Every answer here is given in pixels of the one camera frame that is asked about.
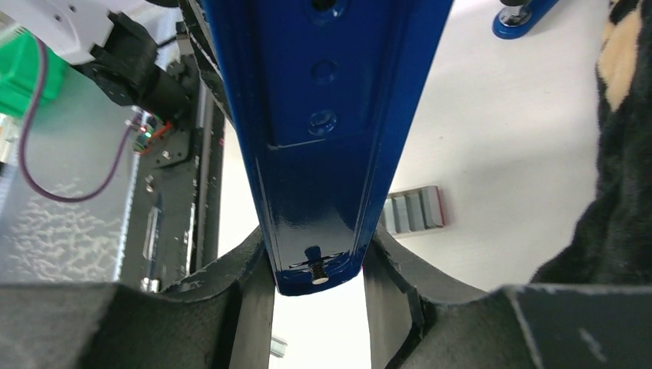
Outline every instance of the blue clamp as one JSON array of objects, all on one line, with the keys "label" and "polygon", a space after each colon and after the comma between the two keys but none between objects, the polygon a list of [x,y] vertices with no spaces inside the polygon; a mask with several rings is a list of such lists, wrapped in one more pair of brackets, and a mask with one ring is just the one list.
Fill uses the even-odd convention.
[{"label": "blue clamp", "polygon": [[[494,18],[494,34],[511,40],[528,33],[557,4],[559,0],[532,0],[522,7],[503,8]],[[510,8],[518,8],[521,14],[510,14]]]}]

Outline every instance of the green component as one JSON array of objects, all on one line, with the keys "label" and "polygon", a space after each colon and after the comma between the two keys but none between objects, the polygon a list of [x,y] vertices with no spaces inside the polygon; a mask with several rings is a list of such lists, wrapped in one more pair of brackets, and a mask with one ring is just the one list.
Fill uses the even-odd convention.
[{"label": "green component", "polygon": [[[48,49],[48,76],[41,104],[57,98],[68,63]],[[0,113],[22,118],[36,85],[38,53],[36,41],[23,32],[0,46]]]}]

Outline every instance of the blue metal bar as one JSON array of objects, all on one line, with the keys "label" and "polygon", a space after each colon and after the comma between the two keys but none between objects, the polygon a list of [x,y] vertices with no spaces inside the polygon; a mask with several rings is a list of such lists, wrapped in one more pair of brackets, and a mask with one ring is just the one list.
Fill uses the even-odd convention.
[{"label": "blue metal bar", "polygon": [[280,293],[360,271],[451,3],[203,0]]}]

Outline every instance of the cable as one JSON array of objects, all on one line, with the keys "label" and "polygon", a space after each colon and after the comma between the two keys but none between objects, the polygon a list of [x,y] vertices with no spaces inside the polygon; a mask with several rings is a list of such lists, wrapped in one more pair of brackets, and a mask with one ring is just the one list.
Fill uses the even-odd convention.
[{"label": "cable", "polygon": [[[147,143],[150,144],[152,141],[154,141],[157,138],[162,138],[162,135],[169,131],[170,128],[172,128],[172,125],[170,123],[166,123],[163,128],[158,129],[154,134],[147,140]],[[149,145],[147,148],[145,148],[143,151],[138,151],[136,152],[137,155],[145,155],[148,152],[151,151],[151,145]]]},{"label": "cable", "polygon": [[156,46],[156,48],[157,48],[157,49],[162,49],[162,48],[164,48],[165,46],[168,46],[168,45],[170,45],[172,42],[175,42],[175,41],[177,41],[177,35],[174,35],[174,36],[168,38],[167,40],[161,42],[160,44],[158,44],[158,45]]},{"label": "cable", "polygon": [[108,175],[106,176],[105,180],[93,192],[76,198],[66,198],[66,197],[59,196],[57,194],[53,194],[45,190],[43,187],[39,186],[34,180],[34,178],[32,177],[32,175],[29,173],[29,170],[27,168],[27,162],[26,162],[26,154],[27,154],[27,139],[29,136],[29,132],[32,128],[32,123],[34,122],[34,117],[36,115],[36,109],[38,107],[38,103],[41,101],[43,88],[45,87],[45,79],[48,75],[48,50],[45,44],[41,40],[39,40],[36,37],[34,37],[34,40],[36,41],[36,48],[38,50],[38,74],[36,76],[36,86],[34,89],[34,93],[32,94],[32,98],[30,99],[29,105],[27,107],[27,112],[25,113],[25,117],[23,118],[21,135],[20,135],[20,139],[18,140],[18,166],[20,167],[20,171],[23,177],[25,178],[27,185],[36,193],[43,196],[44,198],[57,201],[57,202],[64,202],[64,203],[76,203],[76,202],[91,200],[92,198],[95,198],[99,194],[101,194],[108,187],[108,184],[111,183],[111,179],[113,179],[115,171],[116,169],[118,169],[118,164],[120,163],[120,157],[122,156],[122,152],[124,151],[125,144],[127,143],[127,138],[129,137],[129,133],[133,130],[133,127],[129,126],[125,131],[125,133],[123,134],[122,140],[120,141],[120,145],[118,146],[118,153],[116,154],[115,159],[113,160],[111,170],[108,172]]}]

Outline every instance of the hole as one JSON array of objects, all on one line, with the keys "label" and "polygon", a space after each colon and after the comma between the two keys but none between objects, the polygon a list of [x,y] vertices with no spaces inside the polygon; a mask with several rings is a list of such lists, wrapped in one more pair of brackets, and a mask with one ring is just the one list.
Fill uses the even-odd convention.
[{"label": "hole", "polygon": [[308,123],[308,131],[315,136],[323,136],[335,129],[338,117],[330,110],[314,113]]},{"label": "hole", "polygon": [[304,7],[312,22],[321,27],[342,18],[348,3],[349,0],[305,0]]},{"label": "hole", "polygon": [[311,69],[311,76],[319,85],[325,85],[335,79],[338,65],[334,61],[324,59],[315,64]]},{"label": "hole", "polygon": [[312,0],[312,7],[318,12],[326,12],[336,6],[337,3],[338,0]]}]

